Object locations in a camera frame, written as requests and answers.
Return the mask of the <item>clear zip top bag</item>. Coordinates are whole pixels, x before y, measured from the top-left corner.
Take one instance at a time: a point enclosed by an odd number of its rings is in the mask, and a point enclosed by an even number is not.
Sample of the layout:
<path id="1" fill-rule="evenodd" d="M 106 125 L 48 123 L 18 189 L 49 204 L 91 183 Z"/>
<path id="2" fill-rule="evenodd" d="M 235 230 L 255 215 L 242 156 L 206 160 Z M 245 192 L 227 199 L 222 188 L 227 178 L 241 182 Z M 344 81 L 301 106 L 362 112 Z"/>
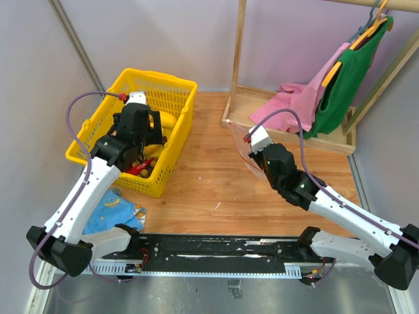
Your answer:
<path id="1" fill-rule="evenodd" d="M 252 152 L 251 146 L 245 141 L 245 137 L 248 134 L 248 129 L 243 128 L 239 124 L 227 119 L 228 127 L 234 146 L 240 158 L 244 161 L 245 166 L 248 170 L 258 179 L 265 180 L 265 174 L 263 170 L 256 164 L 256 162 L 249 157 L 249 153 Z"/>

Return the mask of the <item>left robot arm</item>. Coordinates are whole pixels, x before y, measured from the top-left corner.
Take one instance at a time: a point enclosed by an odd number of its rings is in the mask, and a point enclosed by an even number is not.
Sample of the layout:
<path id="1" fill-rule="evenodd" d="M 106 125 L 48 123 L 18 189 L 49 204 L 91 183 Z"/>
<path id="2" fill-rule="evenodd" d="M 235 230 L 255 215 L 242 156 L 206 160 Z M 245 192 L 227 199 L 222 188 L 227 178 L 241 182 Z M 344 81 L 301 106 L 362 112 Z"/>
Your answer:
<path id="1" fill-rule="evenodd" d="M 80 275 L 95 258 L 119 252 L 131 259 L 140 251 L 139 232 L 124 224 L 92 235 L 83 233 L 108 188 L 146 145 L 162 140 L 160 114 L 145 103 L 127 102 L 114 119 L 116 134 L 96 141 L 83 176 L 60 208 L 44 226 L 31 226 L 26 234 L 36 257 L 71 277 Z"/>

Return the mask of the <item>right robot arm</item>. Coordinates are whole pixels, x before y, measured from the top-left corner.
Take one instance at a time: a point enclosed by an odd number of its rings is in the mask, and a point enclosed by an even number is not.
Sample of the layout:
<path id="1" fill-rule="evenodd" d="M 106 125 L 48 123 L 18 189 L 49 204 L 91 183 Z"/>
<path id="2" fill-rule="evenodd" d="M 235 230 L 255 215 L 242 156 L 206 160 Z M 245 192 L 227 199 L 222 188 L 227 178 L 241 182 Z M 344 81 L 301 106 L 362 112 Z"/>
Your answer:
<path id="1" fill-rule="evenodd" d="M 323 216 L 353 234 L 339 237 L 307 227 L 299 237 L 297 255 L 357 264 L 385 284 L 407 290 L 418 269 L 418 227 L 401 227 L 348 201 L 313 175 L 299 170 L 294 155 L 279 143 L 252 144 L 249 157 L 263 170 L 268 182 L 286 202 Z"/>

